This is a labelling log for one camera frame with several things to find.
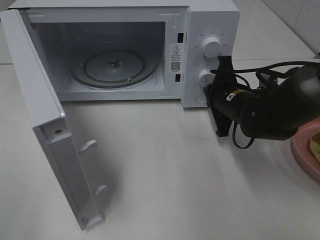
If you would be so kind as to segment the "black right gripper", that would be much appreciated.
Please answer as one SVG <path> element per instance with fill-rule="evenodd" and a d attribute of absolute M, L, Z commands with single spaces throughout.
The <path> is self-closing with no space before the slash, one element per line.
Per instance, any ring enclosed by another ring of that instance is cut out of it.
<path fill-rule="evenodd" d="M 218 56 L 218 62 L 218 68 L 210 70 L 215 74 L 213 82 L 204 88 L 204 92 L 216 126 L 215 134 L 228 137 L 232 121 L 240 119 L 240 104 L 235 97 L 246 91 L 247 86 L 237 82 L 231 55 Z"/>

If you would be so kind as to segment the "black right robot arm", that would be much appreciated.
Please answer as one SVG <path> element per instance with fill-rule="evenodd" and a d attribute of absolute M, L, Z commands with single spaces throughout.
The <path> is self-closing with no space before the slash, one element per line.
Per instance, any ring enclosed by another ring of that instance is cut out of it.
<path fill-rule="evenodd" d="M 218 57 L 204 88 L 218 137 L 239 126 L 251 139 L 284 141 L 320 115 L 320 64 L 287 61 L 235 70 L 230 56 Z"/>

